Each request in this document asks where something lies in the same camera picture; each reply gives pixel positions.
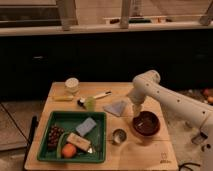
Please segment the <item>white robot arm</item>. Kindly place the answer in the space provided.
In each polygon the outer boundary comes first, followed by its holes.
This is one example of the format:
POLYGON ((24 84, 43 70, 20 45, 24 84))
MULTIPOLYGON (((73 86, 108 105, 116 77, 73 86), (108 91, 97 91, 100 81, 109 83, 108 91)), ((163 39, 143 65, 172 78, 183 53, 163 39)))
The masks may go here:
POLYGON ((213 171, 213 106, 162 87, 160 79, 156 70, 149 70, 134 77, 133 88, 128 93, 133 104, 133 116, 140 115, 147 96, 177 112, 207 137, 201 171, 213 171))

